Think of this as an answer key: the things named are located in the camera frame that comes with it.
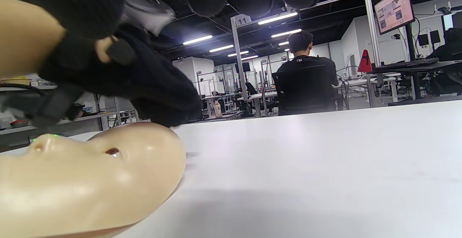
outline red traffic cone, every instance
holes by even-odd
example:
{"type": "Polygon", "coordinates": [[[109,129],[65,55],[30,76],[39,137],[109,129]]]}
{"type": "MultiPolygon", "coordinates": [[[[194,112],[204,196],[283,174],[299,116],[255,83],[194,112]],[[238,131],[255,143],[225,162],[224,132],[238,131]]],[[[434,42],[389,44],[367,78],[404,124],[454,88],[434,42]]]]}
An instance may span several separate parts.
{"type": "Polygon", "coordinates": [[[369,53],[365,49],[363,51],[363,57],[361,57],[361,62],[359,63],[358,72],[369,72],[372,71],[371,59],[369,58],[369,53]]]}

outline bottle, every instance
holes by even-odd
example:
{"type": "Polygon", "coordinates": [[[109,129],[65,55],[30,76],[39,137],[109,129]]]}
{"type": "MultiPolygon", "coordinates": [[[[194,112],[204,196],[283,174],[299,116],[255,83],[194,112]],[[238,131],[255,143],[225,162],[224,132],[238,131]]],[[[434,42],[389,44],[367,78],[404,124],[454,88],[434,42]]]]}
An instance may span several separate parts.
{"type": "Polygon", "coordinates": [[[223,117],[223,114],[221,113],[221,105],[218,103],[218,101],[215,101],[213,104],[213,109],[215,110],[215,117],[216,118],[221,118],[223,117]]]}

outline manikin nose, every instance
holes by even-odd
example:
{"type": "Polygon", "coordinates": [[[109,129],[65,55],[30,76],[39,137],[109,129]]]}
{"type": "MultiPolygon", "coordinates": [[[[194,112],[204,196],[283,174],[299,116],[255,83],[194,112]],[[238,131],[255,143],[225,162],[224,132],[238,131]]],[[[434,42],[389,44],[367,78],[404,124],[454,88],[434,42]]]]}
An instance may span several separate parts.
{"type": "Polygon", "coordinates": [[[41,153],[54,153],[70,150],[73,146],[82,145],[81,142],[56,135],[42,135],[30,145],[29,151],[41,153]]]}

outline keyboard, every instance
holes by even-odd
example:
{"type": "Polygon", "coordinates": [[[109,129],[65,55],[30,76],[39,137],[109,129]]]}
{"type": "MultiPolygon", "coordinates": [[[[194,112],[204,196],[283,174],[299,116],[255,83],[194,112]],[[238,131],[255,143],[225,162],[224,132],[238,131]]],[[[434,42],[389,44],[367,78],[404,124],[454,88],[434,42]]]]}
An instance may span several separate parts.
{"type": "Polygon", "coordinates": [[[408,67],[423,67],[423,66],[435,64],[438,61],[439,61],[439,58],[431,58],[431,59],[418,59],[416,61],[410,61],[410,62],[398,62],[398,63],[384,65],[381,67],[376,67],[374,71],[382,70],[382,69],[388,70],[388,69],[404,69],[408,67]]]}

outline short black hair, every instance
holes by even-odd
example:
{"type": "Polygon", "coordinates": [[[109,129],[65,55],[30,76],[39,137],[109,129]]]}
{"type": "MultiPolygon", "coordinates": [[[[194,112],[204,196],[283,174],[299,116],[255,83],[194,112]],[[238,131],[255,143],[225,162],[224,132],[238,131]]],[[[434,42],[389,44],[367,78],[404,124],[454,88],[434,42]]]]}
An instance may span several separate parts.
{"type": "Polygon", "coordinates": [[[309,31],[292,33],[287,39],[290,49],[293,53],[307,50],[313,42],[313,34],[309,31]]]}
{"type": "Polygon", "coordinates": [[[449,28],[444,33],[444,41],[446,43],[453,43],[462,40],[462,28],[449,28]]]}

